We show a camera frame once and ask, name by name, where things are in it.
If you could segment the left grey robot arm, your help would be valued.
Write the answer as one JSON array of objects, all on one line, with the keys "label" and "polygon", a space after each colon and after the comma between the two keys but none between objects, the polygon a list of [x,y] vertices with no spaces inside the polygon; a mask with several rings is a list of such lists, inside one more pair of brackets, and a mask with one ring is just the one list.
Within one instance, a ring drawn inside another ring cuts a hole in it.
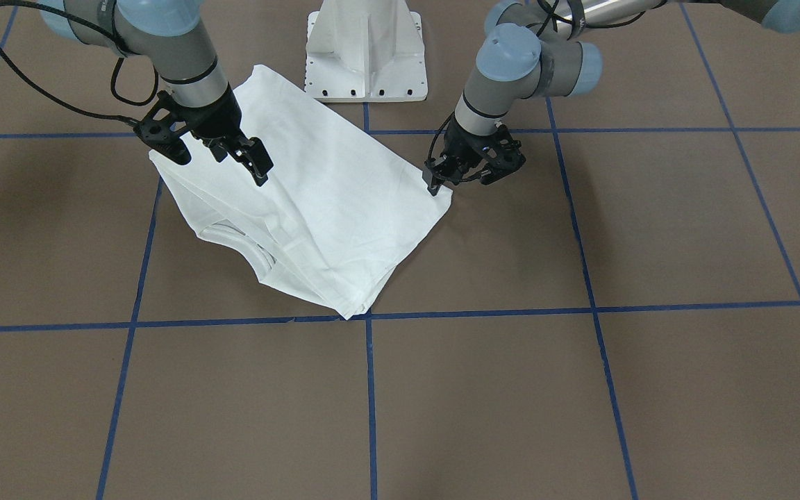
[{"label": "left grey robot arm", "polygon": [[453,113],[441,124],[439,155],[424,164],[426,189],[495,183],[523,167],[521,144],[503,120],[523,99],[591,92],[602,53],[588,31],[622,28],[663,1],[501,1],[485,20],[485,41]]}]

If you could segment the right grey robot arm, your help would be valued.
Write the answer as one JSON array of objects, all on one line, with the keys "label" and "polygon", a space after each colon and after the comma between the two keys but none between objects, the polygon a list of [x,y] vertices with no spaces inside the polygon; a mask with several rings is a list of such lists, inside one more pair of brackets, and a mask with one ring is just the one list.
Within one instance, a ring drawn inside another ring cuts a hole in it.
[{"label": "right grey robot arm", "polygon": [[201,18],[199,1],[47,1],[42,19],[61,37],[143,55],[165,83],[133,132],[170,161],[187,165],[190,133],[220,162],[230,156],[263,185],[273,162],[246,136],[242,112]]}]

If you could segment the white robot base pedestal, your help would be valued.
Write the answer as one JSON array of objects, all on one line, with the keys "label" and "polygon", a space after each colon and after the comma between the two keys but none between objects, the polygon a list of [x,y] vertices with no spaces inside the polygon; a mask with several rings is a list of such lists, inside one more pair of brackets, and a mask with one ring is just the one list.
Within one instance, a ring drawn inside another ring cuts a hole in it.
[{"label": "white robot base pedestal", "polygon": [[324,103],[428,97],[422,17],[406,1],[324,1],[308,14],[303,89]]}]

